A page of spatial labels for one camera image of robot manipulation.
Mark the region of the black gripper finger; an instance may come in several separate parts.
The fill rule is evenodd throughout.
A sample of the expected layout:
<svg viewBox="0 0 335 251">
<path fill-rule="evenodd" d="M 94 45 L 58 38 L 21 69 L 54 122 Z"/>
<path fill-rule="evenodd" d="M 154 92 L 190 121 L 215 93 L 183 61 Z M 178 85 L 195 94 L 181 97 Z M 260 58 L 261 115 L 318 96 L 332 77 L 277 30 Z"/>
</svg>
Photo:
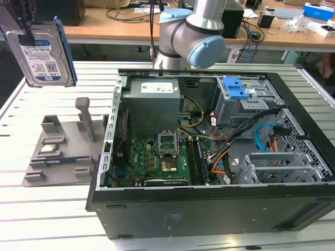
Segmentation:
<svg viewBox="0 0 335 251">
<path fill-rule="evenodd" d="M 35 38 L 27 24 L 23 24 L 23 35 L 19 35 L 19 44 L 22 46 L 35 46 Z"/>
</svg>

